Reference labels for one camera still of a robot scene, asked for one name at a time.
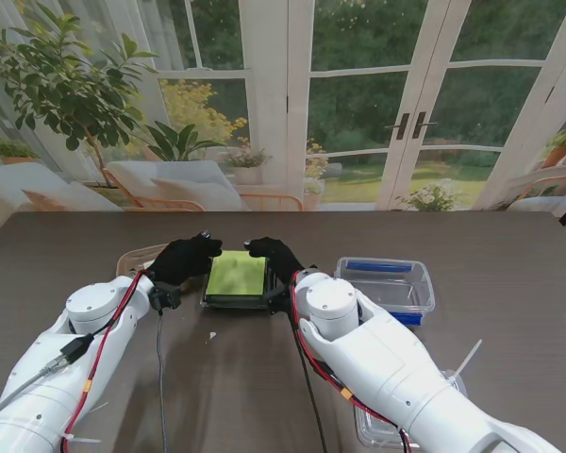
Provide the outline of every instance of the clear plastic box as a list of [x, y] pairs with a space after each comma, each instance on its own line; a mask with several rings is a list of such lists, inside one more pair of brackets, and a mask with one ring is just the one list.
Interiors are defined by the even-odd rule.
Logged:
[[420, 326], [436, 305], [430, 275], [419, 261], [343, 257], [336, 277], [348, 280], [405, 325]]
[[[454, 373], [455, 372], [450, 370], [442, 372], [446, 378], [451, 377]], [[465, 396], [468, 395], [461, 376], [456, 377], [456, 381], [453, 383], [453, 386]], [[359, 408], [355, 408], [355, 421], [357, 424], [358, 439], [363, 444], [373, 448], [403, 449], [403, 441], [401, 440], [396, 428], [392, 425], [373, 418], [367, 412]], [[422, 451], [422, 449], [411, 439], [409, 439], [409, 442], [413, 451]]]

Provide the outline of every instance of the green sponge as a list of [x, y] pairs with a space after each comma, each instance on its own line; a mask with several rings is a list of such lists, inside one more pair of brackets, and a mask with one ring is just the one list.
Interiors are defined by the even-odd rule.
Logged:
[[262, 295], [265, 269], [265, 258], [225, 250], [212, 263], [206, 295]]

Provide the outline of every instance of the door handle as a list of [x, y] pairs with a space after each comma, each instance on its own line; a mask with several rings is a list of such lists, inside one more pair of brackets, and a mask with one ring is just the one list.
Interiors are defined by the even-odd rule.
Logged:
[[392, 126], [384, 126], [386, 129], [396, 129], [398, 128], [398, 132], [396, 133], [396, 140], [403, 140], [405, 138], [405, 131], [407, 130], [408, 124], [408, 113], [403, 113], [403, 116], [400, 118], [400, 125], [392, 125]]
[[413, 138], [419, 139], [419, 134], [422, 133], [422, 127], [424, 126], [436, 126], [438, 123], [424, 123], [425, 112], [420, 111], [419, 115], [417, 115], [417, 124], [415, 125], [415, 129], [413, 130]]

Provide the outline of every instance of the red cable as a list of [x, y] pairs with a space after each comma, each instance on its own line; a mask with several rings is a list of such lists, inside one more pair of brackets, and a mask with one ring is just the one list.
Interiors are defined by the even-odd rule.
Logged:
[[[291, 279], [292, 282], [295, 282], [296, 277], [298, 275], [299, 271], [297, 271], [295, 274], [293, 274], [293, 277]], [[291, 310], [292, 310], [292, 314], [293, 314], [293, 322], [295, 323], [296, 326], [299, 327], [299, 319], [298, 319], [298, 310], [297, 310], [297, 302], [295, 299], [295, 284], [293, 284], [291, 286]], [[308, 357], [308, 361], [310, 362], [310, 364], [317, 370], [317, 372], [319, 373], [319, 375], [324, 378], [327, 382], [329, 382], [331, 385], [333, 385], [336, 390], [338, 392], [340, 392], [341, 390], [343, 390], [343, 388], [340, 387], [340, 385], [331, 378], [331, 376], [323, 369], [323, 367], [314, 359], [314, 357], [312, 357], [312, 354], [310, 354], [310, 351], [308, 350], [306, 344], [304, 343], [304, 338], [302, 337], [302, 335], [298, 334], [298, 339], [300, 340], [300, 344], [302, 345], [302, 349], [305, 353], [305, 355]], [[369, 413], [372, 417], [381, 420], [382, 422], [388, 423], [396, 428], [398, 428], [398, 426], [396, 426], [396, 424], [394, 424], [392, 421], [390, 421], [389, 419], [387, 419], [386, 417], [384, 417], [383, 415], [380, 415], [379, 413], [369, 409], [367, 406], [365, 406], [364, 404], [362, 404], [360, 401], [358, 401], [354, 395], [352, 395], [349, 399], [349, 401], [356, 407], [358, 407], [359, 409], [362, 409], [363, 411]], [[401, 438], [403, 438], [403, 440], [405, 441], [405, 445], [407, 446], [407, 451], [408, 453], [411, 453], [411, 445], [409, 443], [408, 440], [408, 436], [407, 434], [402, 430], [399, 429], [399, 434], [401, 436]]]
[[[86, 403], [88, 393], [91, 389], [92, 380], [94, 379], [94, 375], [96, 374], [96, 369], [98, 368], [98, 362], [101, 360], [101, 355], [103, 354], [103, 347], [105, 346], [105, 341], [107, 340], [107, 337], [111, 332], [111, 328], [115, 324], [115, 321], [119, 319], [120, 315], [122, 314], [122, 311], [124, 311], [126, 305], [128, 305], [128, 302], [130, 301], [132, 294], [136, 291], [136, 287], [139, 284], [139, 280], [141, 279], [142, 274], [143, 271], [140, 271], [134, 276], [132, 283], [130, 283], [130, 286], [125, 291], [124, 297], [122, 297], [122, 302], [120, 302], [120, 305], [118, 305], [117, 309], [115, 310], [115, 313], [113, 313], [113, 316], [111, 316], [110, 323], [107, 329], [105, 330], [105, 334], [103, 335], [103, 338], [101, 339], [101, 343], [98, 346], [98, 350], [96, 351], [96, 357], [94, 358], [94, 364], [92, 365], [92, 369], [88, 373], [88, 378], [86, 379], [86, 385], [84, 386], [84, 390], [82, 391], [82, 396], [80, 397], [79, 402], [77, 403], [74, 416], [72, 417], [71, 421], [69, 422], [69, 425], [67, 425], [67, 428], [65, 429], [65, 434], [70, 434], [72, 432], [75, 421], [77, 420], [79, 414], [82, 412], [82, 408], [84, 408], [84, 403]], [[69, 451], [69, 442], [65, 437], [62, 438], [61, 440], [61, 451], [63, 451], [64, 453], [68, 453]]]

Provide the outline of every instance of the robotic arm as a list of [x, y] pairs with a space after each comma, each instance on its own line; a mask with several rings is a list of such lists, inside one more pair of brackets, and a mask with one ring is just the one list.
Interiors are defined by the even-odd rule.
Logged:
[[439, 371], [424, 344], [349, 282], [304, 270], [281, 241], [246, 244], [284, 282], [297, 273], [299, 330], [356, 398], [430, 453], [558, 453], [534, 432], [487, 415]]
[[[160, 296], [155, 286], [179, 287], [187, 278], [204, 274], [211, 258], [222, 253], [221, 246], [207, 232], [170, 243], [146, 275], [134, 281], [136, 290], [116, 320], [114, 313], [123, 307], [131, 278], [117, 277], [73, 293], [57, 321], [40, 334], [8, 377], [0, 396], [0, 452], [51, 453], [61, 439], [73, 437], [68, 428], [103, 394], [151, 302], [160, 310], [164, 294]], [[83, 394], [86, 400], [80, 406]]]
[[[12, 369], [0, 403], [36, 376], [46, 363], [59, 358], [61, 348], [73, 339], [81, 339], [107, 323], [131, 282], [131, 278], [117, 277], [109, 283], [96, 283], [73, 293], [55, 324], [38, 336]], [[94, 406], [107, 387], [138, 321], [149, 311], [152, 289], [151, 280], [142, 276], [105, 342], [78, 420]], [[54, 451], [75, 413], [102, 337], [97, 335], [79, 360], [68, 364], [61, 358], [61, 369], [23, 389], [0, 411], [0, 452]]]

